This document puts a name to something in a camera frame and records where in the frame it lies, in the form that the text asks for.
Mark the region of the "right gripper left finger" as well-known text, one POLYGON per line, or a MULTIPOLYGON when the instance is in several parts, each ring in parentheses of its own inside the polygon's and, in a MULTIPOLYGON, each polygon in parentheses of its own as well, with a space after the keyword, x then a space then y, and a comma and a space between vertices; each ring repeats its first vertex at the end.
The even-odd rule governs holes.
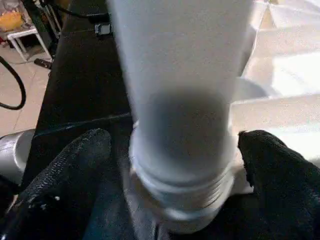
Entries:
POLYGON ((80 240, 111 151, 111 136, 92 129, 68 144, 18 195, 0 221, 2 240, 80 240))

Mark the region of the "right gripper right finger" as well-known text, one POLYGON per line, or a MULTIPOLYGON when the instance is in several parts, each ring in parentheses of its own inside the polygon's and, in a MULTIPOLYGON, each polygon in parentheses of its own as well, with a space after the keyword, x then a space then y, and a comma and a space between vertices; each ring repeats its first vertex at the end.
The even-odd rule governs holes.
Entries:
POLYGON ((238 134, 246 180, 275 240, 320 238, 320 169, 265 130, 238 134))

